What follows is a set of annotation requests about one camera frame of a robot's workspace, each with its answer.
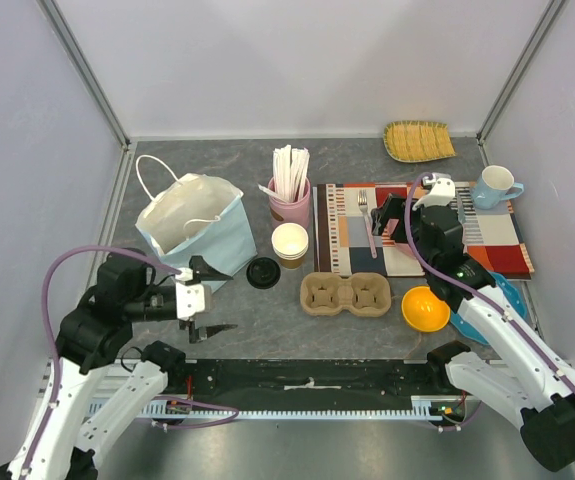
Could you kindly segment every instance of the silver fork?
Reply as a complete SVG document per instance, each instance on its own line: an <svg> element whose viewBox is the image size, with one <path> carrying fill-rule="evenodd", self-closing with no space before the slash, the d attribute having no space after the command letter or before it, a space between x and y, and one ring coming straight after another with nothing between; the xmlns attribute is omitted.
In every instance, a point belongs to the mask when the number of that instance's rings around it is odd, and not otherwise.
<svg viewBox="0 0 575 480"><path fill-rule="evenodd" d="M374 243L374 236L371 233L371 218L369 218L368 208L367 208L367 190L361 188L358 190L358 208L363 214L365 219L365 228L367 229L367 238L369 238L369 248L371 250L371 258L376 258L378 254L376 253L376 244Z"/></svg>

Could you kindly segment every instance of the yellow tray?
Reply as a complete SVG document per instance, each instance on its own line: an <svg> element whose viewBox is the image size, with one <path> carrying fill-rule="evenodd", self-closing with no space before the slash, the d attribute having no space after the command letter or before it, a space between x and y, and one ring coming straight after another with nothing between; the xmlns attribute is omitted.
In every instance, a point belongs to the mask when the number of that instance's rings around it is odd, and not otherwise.
<svg viewBox="0 0 575 480"><path fill-rule="evenodd" d="M399 162L419 163L456 156L445 123L392 122L385 127L383 140L387 153Z"/></svg>

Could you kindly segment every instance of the white rope handle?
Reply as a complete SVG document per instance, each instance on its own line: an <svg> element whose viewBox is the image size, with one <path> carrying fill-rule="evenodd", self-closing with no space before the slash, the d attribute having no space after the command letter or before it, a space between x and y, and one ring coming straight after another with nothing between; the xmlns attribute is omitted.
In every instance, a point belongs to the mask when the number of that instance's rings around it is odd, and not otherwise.
<svg viewBox="0 0 575 480"><path fill-rule="evenodd" d="M149 193L149 190L147 189L147 187L145 186L145 182L143 182L143 177L140 175L140 159L141 158L151 158L152 160L156 160L158 163L160 163L163 167L165 167L167 169L167 171L169 173L171 173L171 176L174 177L175 181L179 181L179 178L176 176L176 174L174 173L174 171L169 168L169 165L167 165L165 162L163 162L160 158L158 157L153 157L151 155L141 155L140 157L138 157L136 159L136 175L138 176L138 181L140 182L140 186L143 187L143 190L145 190L145 193L147 194L147 196L149 197L150 200L154 200L154 197L151 193Z"/></svg>
<svg viewBox="0 0 575 480"><path fill-rule="evenodd" d="M183 233L185 233L185 229L187 228L187 225L189 225L190 223L193 223L193 222L203 222L203 223L220 222L220 215L216 215L213 220L203 220L202 218L194 218L193 220L187 220L185 222L185 224L183 225Z"/></svg>

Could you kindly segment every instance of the white wall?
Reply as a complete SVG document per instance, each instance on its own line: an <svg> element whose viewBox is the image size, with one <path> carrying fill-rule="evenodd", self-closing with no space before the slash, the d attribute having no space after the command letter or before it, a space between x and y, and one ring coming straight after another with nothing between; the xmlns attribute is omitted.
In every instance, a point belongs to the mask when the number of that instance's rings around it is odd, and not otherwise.
<svg viewBox="0 0 575 480"><path fill-rule="evenodd" d="M535 262L545 338L575 363L575 1L554 25L488 147L492 162L525 183L517 215Z"/></svg>
<svg viewBox="0 0 575 480"><path fill-rule="evenodd" d="M119 150L37 3L0 0L0 465L22 443L47 360L42 277L97 241ZM56 326L89 262L56 274Z"/></svg>
<svg viewBox="0 0 575 480"><path fill-rule="evenodd" d="M547 0L58 0L133 136L475 132Z"/></svg>

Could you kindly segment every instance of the fork handle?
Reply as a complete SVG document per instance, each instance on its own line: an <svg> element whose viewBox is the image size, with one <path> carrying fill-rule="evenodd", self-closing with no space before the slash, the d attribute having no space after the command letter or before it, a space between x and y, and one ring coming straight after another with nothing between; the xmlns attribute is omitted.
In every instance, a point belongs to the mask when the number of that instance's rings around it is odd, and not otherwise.
<svg viewBox="0 0 575 480"><path fill-rule="evenodd" d="M376 253L376 243L374 242L374 235L371 233L371 219L366 213L363 213L363 218L365 219L365 228L367 229L367 238L369 239L371 258L377 258L378 253Z"/></svg>

